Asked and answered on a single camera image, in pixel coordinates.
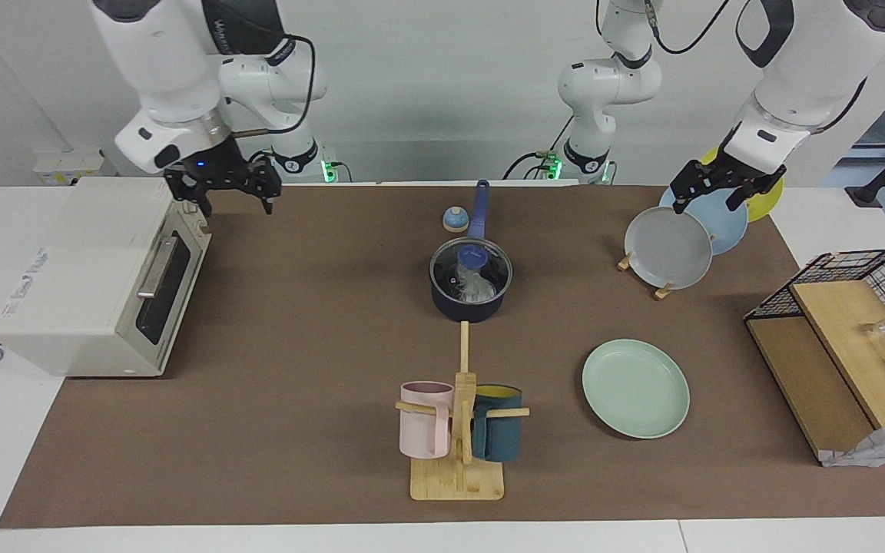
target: white wall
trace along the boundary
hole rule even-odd
[[[668,1],[667,42],[690,41],[719,3]],[[726,134],[760,77],[735,45],[742,2],[733,4],[693,52],[658,54],[665,82],[657,98],[614,110],[618,182],[667,183]],[[548,147],[568,118],[555,91],[562,67],[610,53],[595,35],[593,0],[281,5],[287,27],[317,43],[330,73],[329,94],[310,112],[313,128],[361,180],[501,176],[517,154]],[[102,147],[121,171],[138,174],[112,144],[136,98],[104,51],[88,0],[0,0],[0,56],[0,184],[35,184],[31,151],[57,148],[31,101],[74,147]],[[18,83],[3,84],[10,71]],[[15,99],[24,91],[27,101]],[[791,158],[791,185],[819,182],[883,108],[885,60],[846,121]]]

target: oven door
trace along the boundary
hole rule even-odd
[[[152,245],[151,261],[119,325],[129,346],[145,358],[147,368],[151,366],[147,374],[126,376],[162,374],[172,349],[197,271],[204,261],[204,245],[194,237],[193,225],[187,224],[184,217],[192,214],[184,213],[179,203],[168,210]]]

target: light blue plate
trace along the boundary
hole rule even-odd
[[[730,251],[744,239],[744,234],[747,234],[747,204],[742,204],[735,211],[730,211],[726,207],[726,199],[732,193],[733,189],[723,188],[705,196],[699,196],[688,204],[688,209],[685,209],[699,221],[702,221],[702,225],[709,231],[709,235],[715,237],[712,240],[712,255]],[[661,195],[659,206],[671,207],[674,202],[675,193],[671,192],[671,188],[666,188]]]
[[[586,358],[582,391],[600,420],[643,439],[674,432],[688,415],[688,382],[664,351],[636,339],[615,339]]]

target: dark green mug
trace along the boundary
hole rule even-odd
[[[484,461],[509,462],[517,458],[521,443],[521,417],[487,418],[493,409],[521,406],[521,391],[503,384],[477,386],[473,403],[473,456]]]

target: white toaster oven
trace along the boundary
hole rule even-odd
[[[161,178],[85,177],[3,298],[0,342],[44,371],[162,374],[210,242]]]

